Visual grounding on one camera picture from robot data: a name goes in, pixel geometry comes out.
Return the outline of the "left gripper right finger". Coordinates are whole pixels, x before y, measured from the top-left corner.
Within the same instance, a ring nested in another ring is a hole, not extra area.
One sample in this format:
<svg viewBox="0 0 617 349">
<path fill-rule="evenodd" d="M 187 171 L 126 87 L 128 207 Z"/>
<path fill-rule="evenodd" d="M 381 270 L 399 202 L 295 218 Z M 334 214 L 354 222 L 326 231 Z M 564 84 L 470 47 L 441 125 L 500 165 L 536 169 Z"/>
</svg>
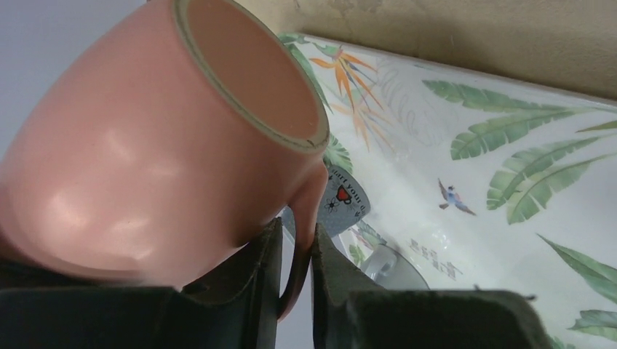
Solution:
<svg viewBox="0 0 617 349">
<path fill-rule="evenodd" d="M 315 348 L 550 348 L 530 299 L 504 290 L 377 285 L 318 225 L 311 250 Z"/>
</svg>

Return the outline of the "pink mug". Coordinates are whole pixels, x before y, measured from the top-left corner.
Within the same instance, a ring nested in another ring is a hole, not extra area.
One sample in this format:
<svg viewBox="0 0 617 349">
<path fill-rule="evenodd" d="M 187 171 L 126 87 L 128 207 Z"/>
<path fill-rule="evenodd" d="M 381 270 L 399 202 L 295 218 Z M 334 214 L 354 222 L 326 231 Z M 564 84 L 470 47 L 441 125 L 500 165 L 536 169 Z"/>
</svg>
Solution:
<svg viewBox="0 0 617 349">
<path fill-rule="evenodd" d="M 177 289 L 289 207 L 277 315 L 303 288 L 330 127 L 305 71 L 235 1 L 148 1 L 82 53 L 1 160 L 1 255 Z"/>
</svg>

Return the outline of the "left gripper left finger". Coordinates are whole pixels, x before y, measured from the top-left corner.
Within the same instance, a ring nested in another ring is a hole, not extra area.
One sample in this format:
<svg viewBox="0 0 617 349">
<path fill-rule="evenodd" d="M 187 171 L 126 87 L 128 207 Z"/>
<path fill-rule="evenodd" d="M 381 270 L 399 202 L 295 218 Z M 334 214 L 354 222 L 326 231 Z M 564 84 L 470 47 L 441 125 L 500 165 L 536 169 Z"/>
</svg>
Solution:
<svg viewBox="0 0 617 349">
<path fill-rule="evenodd" d="M 101 286 L 4 260 L 3 348 L 272 348 L 282 223 L 177 291 Z"/>
</svg>

